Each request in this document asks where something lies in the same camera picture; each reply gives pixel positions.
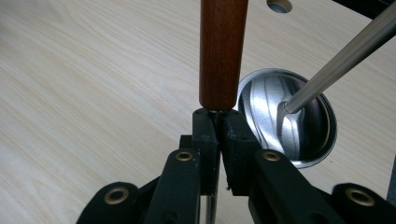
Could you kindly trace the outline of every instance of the spoon handle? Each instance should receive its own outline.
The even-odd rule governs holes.
[[[201,1],[199,99],[208,110],[236,103],[248,0]]]
[[[396,34],[396,2],[388,6],[343,47],[316,75],[286,102],[293,114],[323,93],[335,81],[367,58]]]

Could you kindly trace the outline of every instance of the metal shaft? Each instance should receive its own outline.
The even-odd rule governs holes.
[[[285,104],[291,114],[309,104],[335,81],[367,58],[396,34],[396,2],[388,6],[340,50]]]

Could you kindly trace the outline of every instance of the tabletop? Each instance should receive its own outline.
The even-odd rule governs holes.
[[[329,0],[276,13],[250,0],[241,78],[282,68],[311,78],[370,19]],[[198,103],[199,0],[0,0],[0,223],[74,223],[92,196],[161,174]],[[331,192],[386,197],[396,154],[396,42],[324,93],[338,121],[321,163]],[[217,223],[251,223],[220,170]]]

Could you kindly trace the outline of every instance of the stainless steel bowl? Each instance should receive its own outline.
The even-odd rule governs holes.
[[[262,69],[240,83],[235,109],[262,148],[285,154],[297,168],[312,166],[332,151],[337,123],[332,107],[321,94],[295,114],[283,108],[306,79],[283,69]]]

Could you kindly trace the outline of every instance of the brown wooden handle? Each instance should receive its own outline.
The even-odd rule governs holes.
[[[248,0],[201,1],[199,100],[208,110],[236,103]]]

